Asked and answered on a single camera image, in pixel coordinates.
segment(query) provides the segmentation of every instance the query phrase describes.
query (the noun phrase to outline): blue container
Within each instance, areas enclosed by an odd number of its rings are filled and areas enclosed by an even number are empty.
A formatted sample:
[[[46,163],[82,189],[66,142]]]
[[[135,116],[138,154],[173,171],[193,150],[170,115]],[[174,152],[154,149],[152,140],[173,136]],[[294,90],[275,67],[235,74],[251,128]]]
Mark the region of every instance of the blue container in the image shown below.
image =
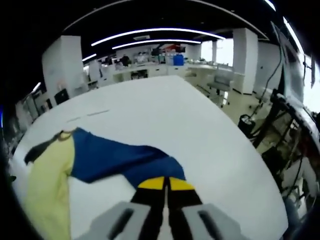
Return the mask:
[[[185,64],[184,56],[181,54],[177,54],[173,56],[173,65],[174,66],[183,66]]]

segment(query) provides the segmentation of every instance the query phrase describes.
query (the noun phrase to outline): blue cloth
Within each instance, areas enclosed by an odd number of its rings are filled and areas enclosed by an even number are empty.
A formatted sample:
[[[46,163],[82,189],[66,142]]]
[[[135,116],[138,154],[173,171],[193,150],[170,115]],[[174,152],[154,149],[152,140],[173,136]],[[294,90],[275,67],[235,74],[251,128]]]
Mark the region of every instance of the blue cloth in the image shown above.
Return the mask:
[[[137,188],[143,181],[156,177],[186,179],[177,160],[155,147],[120,143],[81,128],[72,136],[75,159],[71,175],[83,182],[123,174]]]

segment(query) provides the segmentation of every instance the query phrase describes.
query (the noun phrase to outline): white table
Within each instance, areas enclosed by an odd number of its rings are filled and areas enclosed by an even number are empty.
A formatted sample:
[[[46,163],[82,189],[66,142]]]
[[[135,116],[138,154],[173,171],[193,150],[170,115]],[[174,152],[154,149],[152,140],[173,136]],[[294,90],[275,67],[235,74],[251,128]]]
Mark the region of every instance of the white table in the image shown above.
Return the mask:
[[[105,110],[109,111],[87,116]],[[20,200],[28,178],[23,163],[27,151],[61,129],[74,127],[126,144],[154,146],[175,157],[201,200],[235,219],[252,240],[279,240],[288,226],[277,185],[256,149],[227,115],[178,76],[102,87],[40,116],[11,161],[11,172],[17,174],[13,187]],[[92,184],[70,177],[69,188],[73,238],[135,192],[122,175]]]

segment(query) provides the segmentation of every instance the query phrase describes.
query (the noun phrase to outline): chair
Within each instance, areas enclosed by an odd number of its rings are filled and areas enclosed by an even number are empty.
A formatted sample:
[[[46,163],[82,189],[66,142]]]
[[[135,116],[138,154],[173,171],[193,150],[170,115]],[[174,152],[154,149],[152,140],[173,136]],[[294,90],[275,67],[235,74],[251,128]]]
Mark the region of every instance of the chair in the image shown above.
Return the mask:
[[[220,91],[230,92],[233,89],[232,85],[235,78],[234,68],[228,65],[218,64],[215,74],[208,75],[207,78],[213,78],[213,81],[207,83],[207,86],[210,89],[216,89],[216,98],[222,97],[223,100],[226,100],[226,103],[230,105],[230,102],[225,95],[220,96]]]

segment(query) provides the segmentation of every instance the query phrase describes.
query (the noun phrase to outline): yellow cloth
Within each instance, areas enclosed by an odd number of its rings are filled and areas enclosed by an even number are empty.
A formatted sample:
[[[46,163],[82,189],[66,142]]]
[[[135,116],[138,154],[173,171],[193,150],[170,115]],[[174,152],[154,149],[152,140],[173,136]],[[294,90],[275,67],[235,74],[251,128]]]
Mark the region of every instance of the yellow cloth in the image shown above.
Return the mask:
[[[28,178],[25,209],[45,240],[70,240],[68,176],[75,159],[74,139],[53,142],[34,162]]]

